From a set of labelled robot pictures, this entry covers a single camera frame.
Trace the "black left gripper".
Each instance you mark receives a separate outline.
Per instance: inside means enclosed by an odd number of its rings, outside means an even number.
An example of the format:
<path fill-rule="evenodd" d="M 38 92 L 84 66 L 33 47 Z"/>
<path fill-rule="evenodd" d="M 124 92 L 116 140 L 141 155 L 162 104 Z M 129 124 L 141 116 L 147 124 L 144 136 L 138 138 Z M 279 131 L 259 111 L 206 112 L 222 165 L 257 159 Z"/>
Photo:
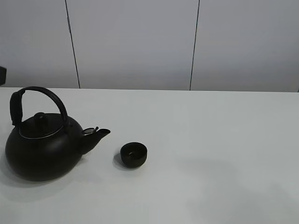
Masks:
<path fill-rule="evenodd" d="M 7 69 L 0 66 L 0 84 L 6 83 L 6 74 L 7 74 Z"/>

